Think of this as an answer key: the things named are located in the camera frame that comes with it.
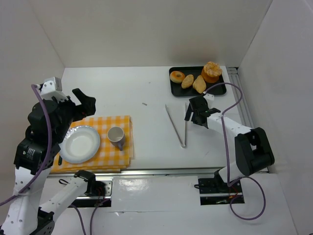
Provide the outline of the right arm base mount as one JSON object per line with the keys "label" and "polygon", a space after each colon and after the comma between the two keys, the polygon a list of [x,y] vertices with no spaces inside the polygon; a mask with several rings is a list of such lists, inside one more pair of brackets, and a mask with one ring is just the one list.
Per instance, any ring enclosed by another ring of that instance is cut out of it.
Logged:
{"label": "right arm base mount", "polygon": [[234,204],[244,204],[243,190],[240,183],[236,183],[230,188],[223,181],[218,183],[213,178],[199,178],[194,185],[200,194],[200,205],[226,205],[234,200]]}

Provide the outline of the metal tongs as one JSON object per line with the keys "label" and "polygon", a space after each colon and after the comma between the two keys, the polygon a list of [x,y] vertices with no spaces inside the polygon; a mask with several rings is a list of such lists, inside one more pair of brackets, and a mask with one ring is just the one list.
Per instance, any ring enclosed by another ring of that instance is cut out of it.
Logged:
{"label": "metal tongs", "polygon": [[165,111],[182,148],[187,147],[187,121],[185,120],[187,107],[187,103],[165,104]]}

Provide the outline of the ring donut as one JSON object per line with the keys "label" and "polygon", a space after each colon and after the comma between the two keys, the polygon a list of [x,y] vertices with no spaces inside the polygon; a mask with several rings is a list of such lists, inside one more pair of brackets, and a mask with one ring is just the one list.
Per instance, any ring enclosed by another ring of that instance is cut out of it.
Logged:
{"label": "ring donut", "polygon": [[182,83],[184,79],[185,75],[180,71],[172,71],[170,73],[170,80],[174,83]]}

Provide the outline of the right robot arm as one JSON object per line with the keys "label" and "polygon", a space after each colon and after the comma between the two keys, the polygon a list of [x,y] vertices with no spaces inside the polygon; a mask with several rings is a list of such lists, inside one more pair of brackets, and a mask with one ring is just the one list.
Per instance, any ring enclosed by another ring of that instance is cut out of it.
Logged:
{"label": "right robot arm", "polygon": [[214,173],[216,184],[227,184],[248,177],[274,164],[275,158],[264,129],[250,128],[225,117],[216,108],[210,108],[209,96],[189,99],[185,120],[214,130],[223,135],[226,167]]}

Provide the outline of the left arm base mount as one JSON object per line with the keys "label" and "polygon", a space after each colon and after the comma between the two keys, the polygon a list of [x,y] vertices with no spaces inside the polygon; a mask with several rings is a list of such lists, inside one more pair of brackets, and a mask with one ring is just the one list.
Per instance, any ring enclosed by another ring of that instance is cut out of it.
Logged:
{"label": "left arm base mount", "polygon": [[108,208],[112,205],[112,180],[97,182],[90,194],[83,193],[72,204],[77,208]]}

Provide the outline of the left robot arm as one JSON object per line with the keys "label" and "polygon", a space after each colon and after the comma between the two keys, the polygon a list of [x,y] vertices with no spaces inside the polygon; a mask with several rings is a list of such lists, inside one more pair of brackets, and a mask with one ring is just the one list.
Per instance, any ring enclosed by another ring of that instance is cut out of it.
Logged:
{"label": "left robot arm", "polygon": [[103,198],[104,182],[96,180],[94,173],[79,170],[56,195],[41,204],[40,200],[55,156],[60,152],[70,125],[95,114],[96,99],[80,89],[72,92],[81,102],[76,105],[69,96],[50,100],[41,98],[41,89],[32,86],[38,99],[28,115],[30,125],[25,138],[19,143],[14,159],[15,185],[13,195],[1,202],[10,203],[2,235],[50,235],[60,215],[84,194]]}

